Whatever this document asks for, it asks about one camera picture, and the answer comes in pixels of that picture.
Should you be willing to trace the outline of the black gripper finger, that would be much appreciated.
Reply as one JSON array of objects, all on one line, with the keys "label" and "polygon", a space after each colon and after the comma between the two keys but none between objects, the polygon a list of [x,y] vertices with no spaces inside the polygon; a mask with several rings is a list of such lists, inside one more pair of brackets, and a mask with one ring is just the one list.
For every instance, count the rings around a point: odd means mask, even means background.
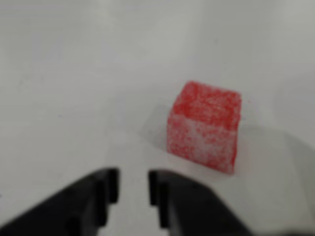
[{"label": "black gripper finger", "polygon": [[71,183],[0,229],[2,236],[95,236],[119,198],[117,168],[104,168]]},{"label": "black gripper finger", "polygon": [[209,187],[167,170],[148,173],[150,204],[171,236],[251,236],[248,227]]}]

